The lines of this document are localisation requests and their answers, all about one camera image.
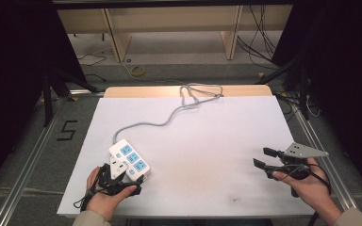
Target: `power cord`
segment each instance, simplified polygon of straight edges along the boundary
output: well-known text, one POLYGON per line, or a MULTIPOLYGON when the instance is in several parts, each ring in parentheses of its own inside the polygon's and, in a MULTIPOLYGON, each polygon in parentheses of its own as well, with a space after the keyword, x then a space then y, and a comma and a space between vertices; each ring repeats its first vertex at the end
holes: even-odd
POLYGON ((140 125, 150 125, 150 126, 165 126, 167 125, 173 118, 174 114, 178 111, 181 111, 181 110, 190 110, 190 109, 193 109, 193 108, 196 108, 198 107, 199 105, 203 104, 203 103, 207 103, 207 102, 211 102, 211 101, 215 101, 217 99, 219 99, 220 97, 223 97, 222 95, 222 86, 219 86, 219 85, 206 85, 206 84, 199 84, 199 83, 189 83, 187 85, 182 85, 179 89, 179 92, 180 92, 180 96, 182 98, 182 102, 181 102, 181 105, 179 107, 177 107, 175 110, 173 110, 173 112, 170 114, 169 118, 167 120, 165 120, 164 122, 162 123, 151 123, 151 122, 138 122, 138 123, 134 123, 134 124, 131 124, 131 125, 128 125, 128 126, 125 126, 121 129, 119 129, 113 136, 113 143, 117 143, 117 136, 124 130, 126 129, 130 129, 130 128, 133 128, 133 127, 136 127, 136 126, 140 126, 140 125), (202 87, 218 87, 220 89, 220 92, 219 93, 214 93, 214 92, 210 92, 210 91, 205 91, 205 90, 201 90, 201 89, 197 89, 197 88, 194 88, 193 86, 202 86, 202 87), (183 92, 183 89, 186 89, 189 96, 193 98, 193 103, 192 104, 186 104, 185 102, 185 95, 184 95, 184 92, 183 92), (209 99, 206 99, 206 100, 199 100, 194 94, 193 94, 193 91, 198 91, 198 92, 201 92, 201 93, 205 93, 205 94, 208 94, 208 95, 212 95, 211 98, 209 99))

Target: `white table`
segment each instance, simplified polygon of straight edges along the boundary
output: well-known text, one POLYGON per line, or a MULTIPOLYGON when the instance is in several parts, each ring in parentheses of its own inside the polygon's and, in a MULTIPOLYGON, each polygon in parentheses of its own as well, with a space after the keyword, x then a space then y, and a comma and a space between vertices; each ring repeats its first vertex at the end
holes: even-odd
MULTIPOLYGON (((108 162, 107 150, 119 128, 140 121, 165 121, 181 105, 179 97, 157 97, 163 93, 176 96, 176 87, 135 89, 142 90, 143 98, 100 100, 59 215, 72 218, 79 214, 73 203, 83 197, 90 172, 108 162)), ((127 90, 133 96, 133 88, 109 89, 107 93, 127 90)), ((177 113, 167 126, 140 126, 119 134, 119 140, 127 139, 152 172, 140 195, 119 205, 116 217, 287 218, 313 214, 310 207, 290 195, 289 186, 267 179, 253 165, 253 158, 257 158, 281 166, 262 149, 285 150, 293 142, 275 97, 265 86, 225 86, 224 95, 177 113)))

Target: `person's arm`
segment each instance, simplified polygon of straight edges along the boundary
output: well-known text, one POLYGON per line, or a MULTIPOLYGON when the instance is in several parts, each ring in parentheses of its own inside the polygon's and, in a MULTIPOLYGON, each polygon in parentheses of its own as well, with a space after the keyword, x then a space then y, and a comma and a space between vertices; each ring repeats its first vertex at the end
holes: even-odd
MULTIPOLYGON (((93 185, 99 167, 94 169, 87 179, 87 190, 93 185)), ((115 196, 108 196, 97 192, 87 204, 86 211, 81 212, 75 219, 74 226, 108 226, 113 218, 114 210, 119 203, 127 198, 136 189, 135 186, 128 186, 115 196)))
POLYGON ((354 226, 354 225, 362 225, 362 213, 354 208, 351 207, 337 219, 334 226, 354 226))
MULTIPOLYGON (((325 173, 321 168, 317 167, 317 162, 314 158, 308 158, 307 163, 312 165, 310 170, 322 179, 326 180, 325 173)), ((338 225, 362 225, 360 222, 354 221, 354 218, 350 218, 350 222, 343 220, 350 215, 350 213, 344 213, 337 208, 334 201, 329 196, 328 188, 323 184, 319 179, 310 175, 303 180, 295 180, 290 176, 287 176, 285 173, 280 171, 275 171, 272 176, 280 180, 289 186, 292 186, 296 190, 299 197, 308 205, 310 205, 320 217, 326 222, 329 226, 338 226, 338 225)))

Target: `power strip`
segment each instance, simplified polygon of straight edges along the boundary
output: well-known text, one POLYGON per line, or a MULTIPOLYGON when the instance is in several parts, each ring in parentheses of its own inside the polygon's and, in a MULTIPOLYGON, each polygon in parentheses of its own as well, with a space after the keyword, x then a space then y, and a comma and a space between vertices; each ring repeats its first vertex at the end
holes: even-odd
POLYGON ((112 157, 127 165, 126 174, 131 181, 136 182, 141 176, 143 176, 143 181, 147 179, 151 168, 125 139, 120 140, 108 150, 112 157))

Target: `finger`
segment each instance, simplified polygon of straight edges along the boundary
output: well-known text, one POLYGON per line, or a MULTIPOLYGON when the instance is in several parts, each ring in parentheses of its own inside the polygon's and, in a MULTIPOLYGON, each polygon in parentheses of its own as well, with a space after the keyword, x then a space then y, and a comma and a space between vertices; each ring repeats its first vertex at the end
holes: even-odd
POLYGON ((93 182, 95 181, 95 178, 98 175, 99 169, 100 169, 99 167, 96 167, 90 173, 90 176, 87 179, 87 189, 90 189, 90 187, 93 185, 93 182))
POLYGON ((119 194, 113 196, 113 200, 117 203, 120 203, 122 200, 124 200, 125 198, 127 198, 128 196, 131 195, 131 193, 133 193, 133 191, 136 189, 136 186, 128 186, 125 189, 122 190, 122 192, 120 192, 119 194))
POLYGON ((295 179, 293 179, 292 177, 288 176, 286 173, 281 172, 281 171, 274 171, 272 173, 272 176, 275 179, 282 181, 289 186, 292 186, 292 184, 295 182, 295 179))

